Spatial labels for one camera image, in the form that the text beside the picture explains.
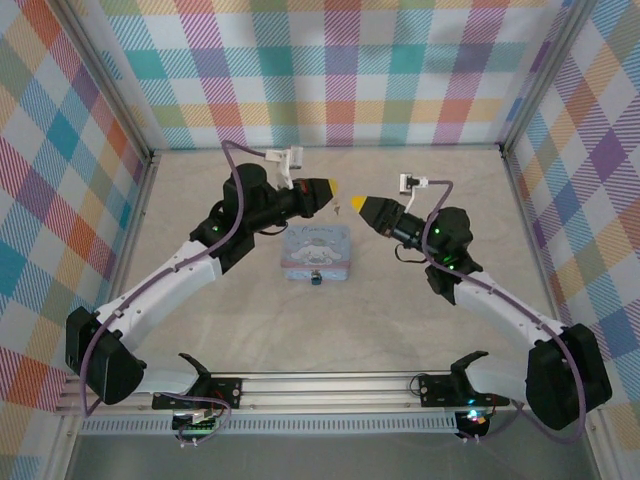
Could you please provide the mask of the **pale blue cartoon tin box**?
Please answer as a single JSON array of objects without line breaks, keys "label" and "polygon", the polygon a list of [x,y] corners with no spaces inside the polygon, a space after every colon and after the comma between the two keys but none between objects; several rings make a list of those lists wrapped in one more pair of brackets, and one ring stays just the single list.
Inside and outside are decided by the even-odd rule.
[{"label": "pale blue cartoon tin box", "polygon": [[280,263],[284,277],[311,283],[311,272],[318,270],[322,283],[346,281],[351,246],[351,231],[346,225],[290,226],[284,232]]}]

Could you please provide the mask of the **small circuit board with light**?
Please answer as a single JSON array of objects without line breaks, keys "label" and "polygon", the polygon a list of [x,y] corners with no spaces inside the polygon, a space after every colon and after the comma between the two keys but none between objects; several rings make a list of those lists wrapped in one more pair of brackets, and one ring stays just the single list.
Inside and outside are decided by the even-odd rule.
[{"label": "small circuit board with light", "polygon": [[456,426],[461,434],[485,435],[490,427],[490,417],[484,410],[475,408],[459,411],[455,414]]}]

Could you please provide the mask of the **circuit board with green lights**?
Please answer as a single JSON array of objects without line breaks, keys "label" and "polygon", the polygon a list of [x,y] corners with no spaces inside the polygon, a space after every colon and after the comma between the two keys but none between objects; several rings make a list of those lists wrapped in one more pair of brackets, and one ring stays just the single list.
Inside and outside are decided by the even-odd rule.
[{"label": "circuit board with green lights", "polygon": [[225,412],[224,407],[178,411],[172,417],[171,428],[184,437],[202,437],[212,433],[218,427]]}]

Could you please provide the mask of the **thin aluminium back rail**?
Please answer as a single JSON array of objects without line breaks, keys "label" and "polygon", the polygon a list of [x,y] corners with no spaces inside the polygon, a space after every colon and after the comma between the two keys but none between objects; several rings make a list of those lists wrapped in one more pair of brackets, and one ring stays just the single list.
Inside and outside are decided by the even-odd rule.
[{"label": "thin aluminium back rail", "polygon": [[[403,149],[418,149],[423,151],[499,151],[501,144],[491,143],[463,143],[463,144],[416,144],[416,145],[355,145],[355,146],[305,146],[303,147],[304,153],[312,150],[322,151],[348,151],[348,150],[403,150]],[[203,148],[203,149],[156,149],[154,150],[155,156],[161,155],[186,155],[186,154],[199,154],[199,153],[218,153],[221,152],[221,148]]]}]

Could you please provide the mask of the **aluminium side rail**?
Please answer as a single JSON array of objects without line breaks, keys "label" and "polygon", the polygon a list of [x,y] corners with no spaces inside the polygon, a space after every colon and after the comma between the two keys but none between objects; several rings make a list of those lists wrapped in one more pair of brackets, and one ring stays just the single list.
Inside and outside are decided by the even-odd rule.
[{"label": "aluminium side rail", "polygon": [[508,185],[512,192],[512,196],[516,205],[516,209],[518,211],[518,215],[520,217],[520,223],[522,225],[522,229],[525,235],[529,254],[531,256],[531,259],[533,260],[533,264],[536,269],[538,283],[541,285],[542,290],[544,292],[546,304],[550,309],[551,316],[554,319],[561,322],[564,326],[566,327],[571,326],[572,325],[571,321],[566,322],[562,318],[562,312],[559,310],[559,306],[556,302],[556,298],[545,269],[542,252],[538,245],[537,237],[533,229],[533,224],[530,222],[528,210],[526,207],[526,202],[522,196],[522,192],[518,185],[516,175],[512,169],[511,157],[506,152],[505,147],[502,144],[498,144],[498,152],[499,152],[500,160],[504,169],[504,173],[507,178]]},{"label": "aluminium side rail", "polygon": [[132,258],[135,253],[136,244],[146,216],[160,161],[161,154],[157,151],[152,151],[151,156],[148,158],[148,161],[142,170],[140,188],[134,209],[130,215],[130,222],[126,230],[126,235],[124,236],[122,250],[115,263],[112,280],[109,283],[109,289],[100,298],[103,303],[109,303],[125,291]]}]

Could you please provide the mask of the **long aluminium base rail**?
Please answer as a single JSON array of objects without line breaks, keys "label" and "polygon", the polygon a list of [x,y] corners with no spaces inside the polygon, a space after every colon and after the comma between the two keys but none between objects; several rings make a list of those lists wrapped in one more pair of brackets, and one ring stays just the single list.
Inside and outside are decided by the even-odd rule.
[{"label": "long aluminium base rail", "polygon": [[[276,414],[298,413],[375,413],[399,412],[403,409],[431,409],[433,411],[468,410],[468,406],[423,407],[415,376],[423,373],[407,372],[332,372],[332,373],[227,373],[214,374],[222,378],[242,380],[240,405],[234,412]],[[189,389],[196,373],[152,370],[145,374],[141,384],[125,399],[113,404],[100,404],[99,415],[118,413],[152,413],[187,411],[177,409],[154,410],[152,400],[156,393],[181,394]],[[490,387],[482,382],[479,393],[491,393],[509,400],[524,401],[524,389],[509,393],[508,385]]]}]

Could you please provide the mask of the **aluminium frame post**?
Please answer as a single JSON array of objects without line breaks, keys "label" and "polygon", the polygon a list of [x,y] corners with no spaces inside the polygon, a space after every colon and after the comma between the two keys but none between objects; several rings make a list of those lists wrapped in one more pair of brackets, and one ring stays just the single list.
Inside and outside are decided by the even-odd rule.
[{"label": "aluminium frame post", "polygon": [[512,105],[505,126],[504,138],[498,143],[501,156],[506,161],[516,144],[526,132],[544,95],[558,74],[563,62],[589,19],[598,0],[567,0],[549,30],[516,102]]},{"label": "aluminium frame post", "polygon": [[149,147],[142,130],[125,102],[124,96],[119,91],[103,57],[82,25],[70,0],[47,0],[47,2],[86,64],[86,68],[96,82],[98,89],[105,96],[124,133],[131,140],[134,150],[147,164],[151,163],[154,158],[154,150]]}]

